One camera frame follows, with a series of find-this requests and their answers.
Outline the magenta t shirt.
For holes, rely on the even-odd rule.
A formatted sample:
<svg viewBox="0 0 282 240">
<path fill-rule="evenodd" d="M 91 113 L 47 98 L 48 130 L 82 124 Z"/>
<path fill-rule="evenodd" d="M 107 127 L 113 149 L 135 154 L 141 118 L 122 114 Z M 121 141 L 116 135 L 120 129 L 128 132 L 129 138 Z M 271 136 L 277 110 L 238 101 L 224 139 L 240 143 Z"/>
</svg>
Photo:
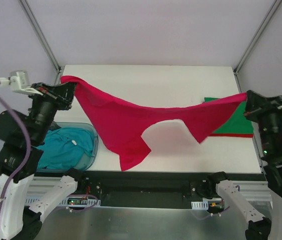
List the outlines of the magenta t shirt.
<svg viewBox="0 0 282 240">
<path fill-rule="evenodd" d="M 119 155 L 122 171 L 140 164 L 151 152 L 141 137 L 150 126 L 182 120 L 193 138 L 202 143 L 247 100 L 244 92 L 188 107 L 147 107 L 103 92 L 75 76 L 64 75 L 60 81 L 76 84 L 76 99 L 105 147 Z"/>
</svg>

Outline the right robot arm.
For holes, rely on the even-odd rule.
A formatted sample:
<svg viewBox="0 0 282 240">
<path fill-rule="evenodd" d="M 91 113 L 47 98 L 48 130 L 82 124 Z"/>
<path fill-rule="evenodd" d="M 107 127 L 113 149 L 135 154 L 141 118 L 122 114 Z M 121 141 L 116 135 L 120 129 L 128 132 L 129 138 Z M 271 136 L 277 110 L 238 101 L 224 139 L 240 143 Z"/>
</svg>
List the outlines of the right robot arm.
<svg viewBox="0 0 282 240">
<path fill-rule="evenodd" d="M 272 199 L 271 218 L 257 211 L 223 171 L 207 177 L 200 195 L 224 200 L 245 224 L 247 240 L 282 240 L 282 95 L 265 97 L 248 90 L 244 116 L 258 125 L 262 160 L 267 163 L 263 169 Z"/>
</svg>

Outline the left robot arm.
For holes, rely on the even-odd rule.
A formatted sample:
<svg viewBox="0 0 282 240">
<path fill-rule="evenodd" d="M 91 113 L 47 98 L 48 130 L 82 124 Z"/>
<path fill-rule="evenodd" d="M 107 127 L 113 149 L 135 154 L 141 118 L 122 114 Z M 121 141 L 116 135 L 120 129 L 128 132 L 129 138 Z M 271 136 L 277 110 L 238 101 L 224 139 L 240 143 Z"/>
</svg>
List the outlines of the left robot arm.
<svg viewBox="0 0 282 240">
<path fill-rule="evenodd" d="M 0 240 L 32 240 L 45 218 L 68 195 L 86 191 L 85 174 L 67 170 L 38 203 L 26 205 L 26 194 L 43 154 L 38 146 L 57 111 L 71 108 L 76 85 L 35 83 L 29 88 L 32 107 L 28 115 L 9 106 L 0 114 Z"/>
</svg>

